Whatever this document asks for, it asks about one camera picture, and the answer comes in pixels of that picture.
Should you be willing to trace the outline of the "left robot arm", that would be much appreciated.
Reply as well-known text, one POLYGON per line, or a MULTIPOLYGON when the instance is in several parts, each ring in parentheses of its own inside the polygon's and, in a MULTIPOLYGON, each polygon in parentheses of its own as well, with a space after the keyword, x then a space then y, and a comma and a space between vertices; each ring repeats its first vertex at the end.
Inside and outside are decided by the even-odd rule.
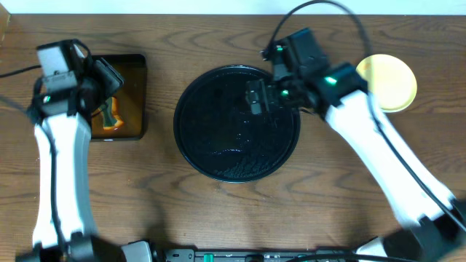
POLYGON ((26 113, 40 156, 39 212, 33 247, 16 261, 126 261, 124 250, 98 236, 89 196, 87 162, 93 111, 124 83, 104 58, 78 84, 41 91, 35 83, 26 113))

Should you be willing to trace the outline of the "orange green sponge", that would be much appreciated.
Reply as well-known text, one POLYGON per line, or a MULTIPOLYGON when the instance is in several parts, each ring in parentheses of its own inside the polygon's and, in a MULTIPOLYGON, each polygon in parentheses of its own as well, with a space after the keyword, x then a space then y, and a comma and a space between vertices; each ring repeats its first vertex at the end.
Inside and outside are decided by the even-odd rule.
POLYGON ((99 107, 99 115, 103 118, 104 130, 117 130, 124 125, 124 121, 119 115, 118 102, 115 97, 110 97, 99 107))

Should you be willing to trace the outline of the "yellow plate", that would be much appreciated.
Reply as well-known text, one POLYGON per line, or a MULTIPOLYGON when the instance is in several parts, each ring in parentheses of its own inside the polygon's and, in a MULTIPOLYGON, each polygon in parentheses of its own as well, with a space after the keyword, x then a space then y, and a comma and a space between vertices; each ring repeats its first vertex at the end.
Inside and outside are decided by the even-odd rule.
POLYGON ((371 55, 361 60, 356 70, 368 82, 370 91, 384 112, 402 111, 416 97, 416 77, 409 66, 397 57, 371 55))

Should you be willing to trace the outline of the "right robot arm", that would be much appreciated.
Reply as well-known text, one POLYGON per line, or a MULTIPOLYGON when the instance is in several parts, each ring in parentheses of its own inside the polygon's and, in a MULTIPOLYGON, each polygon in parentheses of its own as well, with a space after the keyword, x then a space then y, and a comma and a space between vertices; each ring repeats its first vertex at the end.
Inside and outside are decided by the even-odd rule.
POLYGON ((356 261, 438 261, 465 244, 465 202, 420 162, 381 111, 368 83, 345 63, 301 74, 281 68, 246 84, 253 114, 308 107, 360 157, 401 228, 357 247, 356 261))

